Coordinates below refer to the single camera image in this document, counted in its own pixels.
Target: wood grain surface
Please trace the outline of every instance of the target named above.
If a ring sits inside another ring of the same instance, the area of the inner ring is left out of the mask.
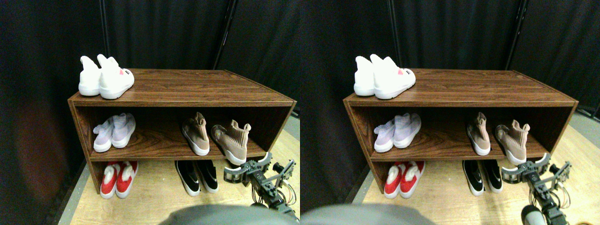
[[[271,107],[294,100],[240,75],[223,70],[131,69],[134,85],[115,100],[76,93],[75,106]]]
[[[572,163],[571,174],[565,182],[572,205],[562,209],[571,224],[588,221],[600,222],[600,149],[572,127],[568,127],[559,142],[551,163],[562,166]],[[500,166],[514,166],[504,159]],[[461,161],[428,161],[415,193],[409,199],[400,196],[387,199],[376,182],[371,184],[363,203],[403,205],[417,209],[436,224],[521,224],[521,210],[529,204],[527,184],[503,184],[501,193],[492,193],[488,187],[476,197],[465,178]]]
[[[572,107],[576,101],[515,71],[412,69],[415,85],[390,100],[356,94],[350,106]]]
[[[296,161],[290,183],[297,193],[298,202],[292,205],[296,216],[300,217],[300,142],[282,131],[273,150],[271,167],[275,162],[287,164],[289,159]],[[217,168],[219,191],[208,193],[204,186],[196,197],[189,196],[175,170],[173,161],[141,161],[130,195],[126,199],[113,196],[103,199],[96,194],[92,179],[85,185],[79,204],[73,215],[72,224],[158,224],[171,212],[179,209],[206,204],[242,205],[253,203],[251,188],[242,184],[223,181],[223,168],[226,160],[214,160]],[[267,176],[276,173],[269,168]]]

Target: sneaker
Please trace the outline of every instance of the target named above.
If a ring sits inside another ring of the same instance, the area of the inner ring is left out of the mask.
[[[246,162],[250,129],[250,124],[246,124],[244,129],[240,129],[238,123],[231,120],[231,124],[227,129],[221,125],[212,127],[211,136],[223,148],[227,159],[234,165],[239,166]]]
[[[467,182],[471,193],[475,196],[480,196],[484,192],[484,184],[481,180],[481,173],[479,172],[479,166],[475,160],[464,160],[463,161],[464,174],[467,176]]]
[[[408,163],[400,164],[398,167],[401,169],[402,167],[408,168],[402,169],[404,175],[400,179],[400,196],[408,199],[415,192],[416,185],[419,184],[419,180],[425,170],[425,161],[410,161]]]
[[[83,71],[79,74],[79,93],[85,96],[100,94],[100,69],[89,57],[81,56]]]
[[[112,133],[115,128],[113,117],[111,116],[103,124],[94,127],[94,134],[97,134],[94,140],[94,150],[97,152],[106,152],[112,146]]]
[[[194,167],[193,161],[175,161],[175,168],[181,178],[181,182],[184,184],[185,191],[190,196],[197,196],[200,194],[200,179],[198,179],[198,173]]]
[[[122,199],[126,198],[133,186],[133,179],[137,174],[137,161],[125,161],[121,165],[123,170],[116,180],[116,195]]]
[[[504,148],[508,161],[515,166],[523,164],[527,160],[525,144],[527,143],[528,133],[529,124],[525,124],[520,128],[519,122],[516,120],[512,121],[510,128],[504,125],[496,127],[496,139],[502,148]]]
[[[206,133],[206,120],[202,113],[197,112],[195,118],[185,121],[181,125],[181,132],[196,155],[208,154],[210,145]]]
[[[112,145],[115,148],[124,148],[129,143],[129,138],[136,130],[136,119],[131,113],[121,113],[118,116],[113,116],[115,129],[112,134]]]
[[[384,60],[375,54],[371,55],[374,68],[374,93],[379,99],[395,98],[415,84],[416,78],[412,70],[399,68],[396,63],[386,57]]]
[[[104,168],[104,178],[102,184],[100,184],[100,196],[105,199],[111,198],[115,195],[116,180],[121,171],[121,164],[119,162],[109,162]]]
[[[394,146],[394,120],[388,121],[386,124],[379,125],[375,128],[374,132],[377,134],[377,140],[375,140],[375,151],[387,152]]]
[[[406,148],[421,130],[421,117],[416,113],[406,113],[403,116],[397,115],[394,119],[394,146]]]
[[[478,155],[487,155],[491,149],[490,137],[485,129],[486,120],[485,115],[480,112],[477,118],[467,124],[467,135]]]
[[[116,99],[133,86],[135,80],[133,73],[119,67],[113,57],[107,59],[100,54],[98,62],[102,67],[100,70],[100,96],[106,99]]]
[[[374,94],[373,64],[362,56],[356,57],[354,73],[354,92],[359,96],[371,96]]]
[[[388,171],[388,179],[385,182],[385,188],[383,189],[383,195],[386,198],[393,199],[398,196],[400,192],[400,178],[404,174],[406,166],[400,168],[398,165],[403,164],[402,162],[396,162]]]
[[[491,191],[500,193],[502,191],[502,177],[500,176],[498,162],[496,160],[482,160],[481,163],[483,164],[485,177],[488,178]]]
[[[216,193],[219,190],[219,184],[217,183],[217,168],[212,164],[212,160],[198,160],[196,165],[202,175],[204,188],[210,193]]]

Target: black curtain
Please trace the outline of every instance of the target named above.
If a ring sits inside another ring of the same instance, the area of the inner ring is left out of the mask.
[[[502,70],[519,2],[388,1],[306,5],[311,34],[303,79],[302,211],[352,200],[367,165],[342,99],[353,93],[354,58],[376,53],[402,67]]]
[[[301,101],[304,13],[298,1],[239,1],[217,69],[238,73]]]
[[[0,4],[1,224],[49,224],[83,152],[67,98],[102,52],[98,1]]]
[[[510,69],[579,100],[600,104],[598,1],[530,1]]]
[[[121,67],[212,68],[227,1],[105,1],[104,7],[107,53]]]

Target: floor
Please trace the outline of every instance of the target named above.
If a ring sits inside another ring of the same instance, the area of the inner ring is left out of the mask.
[[[573,165],[565,182],[572,205],[562,211],[571,224],[582,221],[598,223],[600,149],[568,126],[550,162],[560,167],[565,161]],[[499,160],[499,165],[510,166],[507,160]],[[475,197],[469,190],[459,161],[428,161],[425,168],[418,189],[410,199],[387,199],[371,175],[366,180],[370,187],[364,192],[364,199],[360,200],[361,197],[357,196],[355,202],[409,206],[436,224],[521,224],[521,210],[529,204],[527,184],[504,183],[504,190],[499,194],[486,191]]]
[[[287,164],[289,159],[296,161],[290,178],[298,201],[292,205],[296,216],[300,216],[300,122],[294,117],[277,139],[271,165],[275,162]],[[217,176],[223,177],[225,160],[214,161]],[[267,176],[276,173],[267,171]],[[140,173],[126,199],[114,196],[105,200],[96,194],[89,170],[84,169],[73,194],[65,207],[59,224],[157,224],[165,220],[173,211],[184,207],[202,204],[250,205],[253,203],[251,188],[242,184],[219,182],[219,191],[210,194],[202,191],[199,196],[189,196],[181,184],[172,161],[141,161]]]

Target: shoe cabinet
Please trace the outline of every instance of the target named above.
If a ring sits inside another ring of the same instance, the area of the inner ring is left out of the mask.
[[[273,147],[296,101],[240,75],[222,70],[131,69],[135,84],[115,100],[68,99],[79,140],[99,193],[108,161],[220,160],[223,150],[210,137],[208,155],[196,155],[181,133],[181,123],[200,112],[206,129],[226,127],[231,119],[252,126],[247,157],[263,157]],[[126,147],[96,152],[92,131],[108,117],[133,114],[136,130]]]
[[[529,124],[527,157],[552,153],[578,101],[516,71],[413,69],[415,85],[390,100],[352,94],[344,105],[380,191],[395,161],[484,160],[505,158],[494,131],[513,119]],[[404,149],[373,148],[380,124],[406,112],[419,114],[421,130]],[[466,133],[467,121],[487,117],[491,151],[480,156]]]

